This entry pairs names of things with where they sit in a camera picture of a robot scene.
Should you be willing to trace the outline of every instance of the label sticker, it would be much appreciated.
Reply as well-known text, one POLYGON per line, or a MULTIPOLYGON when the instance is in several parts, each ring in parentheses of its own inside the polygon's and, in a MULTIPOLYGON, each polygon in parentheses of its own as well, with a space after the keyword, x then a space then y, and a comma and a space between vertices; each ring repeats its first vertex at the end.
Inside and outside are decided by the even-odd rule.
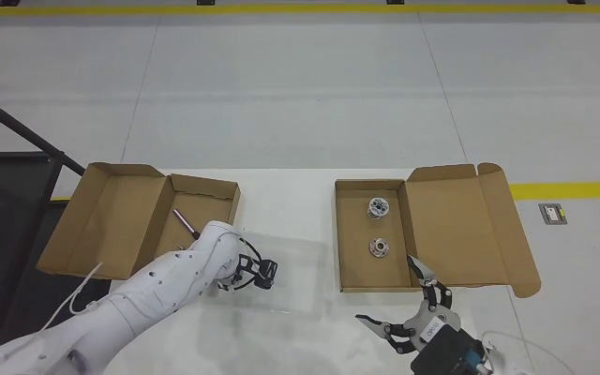
POLYGON ((552 221, 559 220, 559 214, 556 212, 556 208, 546 207, 546 213, 547 213, 547 216, 550 218, 550 220, 552 220, 552 221))
POLYGON ((435 336, 440 332, 442 327, 445 325, 445 322, 438 317, 433 317, 431 322, 425 327, 423 332, 421 332, 421 338, 426 342, 430 342, 435 336))

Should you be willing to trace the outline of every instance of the metal bar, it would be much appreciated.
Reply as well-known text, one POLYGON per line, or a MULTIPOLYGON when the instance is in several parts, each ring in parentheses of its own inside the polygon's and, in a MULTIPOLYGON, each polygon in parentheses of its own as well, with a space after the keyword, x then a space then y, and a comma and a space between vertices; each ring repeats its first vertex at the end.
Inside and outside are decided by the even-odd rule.
POLYGON ((183 215, 181 215, 181 213, 179 212, 179 210, 177 210, 175 208, 175 209, 172 210, 172 212, 177 216, 177 218, 179 218, 179 220, 181 220, 181 222, 186 226, 187 230, 190 233, 196 232, 196 230, 188 223, 188 221, 186 220, 186 218, 183 217, 183 215))
POLYGON ((35 147, 39 148, 52 158, 58 159, 63 165, 74 171, 76 174, 83 175, 83 173, 85 173, 85 168, 79 163, 65 155, 64 152, 60 151, 51 143, 38 136, 35 131, 29 127, 26 127, 19 120, 2 109, 0 109, 0 123, 4 124, 7 128, 25 138, 35 147))

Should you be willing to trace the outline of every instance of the metal part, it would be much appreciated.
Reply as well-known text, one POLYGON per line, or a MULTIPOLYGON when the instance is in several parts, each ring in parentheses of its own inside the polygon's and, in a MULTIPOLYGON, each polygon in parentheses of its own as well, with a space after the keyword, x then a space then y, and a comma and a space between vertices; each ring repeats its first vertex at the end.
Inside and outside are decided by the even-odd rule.
POLYGON ((380 338, 389 338, 389 330, 391 329, 389 322, 379 322, 369 318, 367 315, 356 315, 356 319, 358 319, 362 324, 366 325, 368 329, 373 331, 373 333, 380 338))
POLYGON ((367 215, 373 220, 383 218, 390 211, 390 203, 384 198, 373 198, 368 203, 367 215))
POLYGON ((445 317, 445 322, 442 322, 442 325, 450 325, 457 332, 460 330, 460 317, 458 316, 458 314, 456 314, 456 312, 442 305, 436 306, 435 311, 430 311, 429 303, 427 300, 421 302, 419 311, 414 317, 410 318, 408 321, 402 324, 405 329, 415 330, 416 335, 410 337, 410 340, 417 351, 421 352, 428 344, 427 342, 423 343, 420 338, 423 335, 423 331, 428 327, 428 325, 432 322, 433 319, 441 321, 439 315, 443 315, 445 317))
POLYGON ((383 258, 390 250, 390 246, 382 238, 375 238, 368 245, 368 249, 377 258, 383 258))
POLYGON ((179 218, 179 220, 186 226, 187 230, 191 233, 191 236, 194 237, 194 239, 198 239, 200 238, 200 233, 198 231, 196 231, 194 229, 194 227, 192 227, 188 221, 186 220, 186 218, 181 215, 181 213, 179 212, 178 209, 174 208, 172 210, 172 212, 177 216, 177 218, 179 218))
POLYGON ((431 271, 429 267, 422 264, 421 261, 414 258, 412 255, 408 256, 408 262, 422 287, 429 288, 437 285, 438 280, 436 279, 435 273, 431 271))
POLYGON ((196 232, 196 230, 189 225, 188 221, 186 220, 185 217, 183 217, 183 215, 181 215, 181 213, 179 213, 178 209, 173 209, 172 212, 177 216, 177 218, 179 218, 179 220, 181 220, 182 223, 184 223, 184 225, 186 226, 187 230, 190 231, 191 233, 196 232))
POLYGON ((566 217, 563 208, 558 203, 539 203, 540 212, 547 225, 564 225, 566 217))

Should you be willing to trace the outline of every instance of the open cardboard box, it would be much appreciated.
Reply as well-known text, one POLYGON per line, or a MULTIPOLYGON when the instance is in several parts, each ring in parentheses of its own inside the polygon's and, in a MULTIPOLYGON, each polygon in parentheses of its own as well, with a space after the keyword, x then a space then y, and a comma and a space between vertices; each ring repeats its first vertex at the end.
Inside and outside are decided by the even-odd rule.
POLYGON ((540 277, 503 170, 495 164, 415 169, 408 180, 336 181, 337 242, 343 292, 420 290, 406 255, 447 286, 511 285, 517 297, 541 288, 540 277), (383 197, 389 213, 374 220, 368 203, 383 197), (368 250, 375 238, 383 258, 368 250))
POLYGON ((189 247, 177 208, 201 231, 210 220, 233 224, 240 189, 234 182, 149 165, 92 163, 85 170, 37 268, 50 274, 127 279, 165 252, 189 247))

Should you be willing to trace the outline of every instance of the yellow floor stripe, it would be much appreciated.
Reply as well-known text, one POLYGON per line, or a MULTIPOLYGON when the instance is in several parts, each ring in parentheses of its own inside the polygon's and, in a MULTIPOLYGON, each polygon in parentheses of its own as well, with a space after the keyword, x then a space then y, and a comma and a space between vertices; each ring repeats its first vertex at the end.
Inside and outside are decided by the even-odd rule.
POLYGON ((562 184, 512 184, 515 201, 596 199, 600 198, 600 182, 562 184))
POLYGON ((468 5, 423 4, 388 6, 373 4, 239 4, 141 7, 0 7, 0 16, 158 16, 272 13, 600 13, 600 6, 585 5, 468 5))

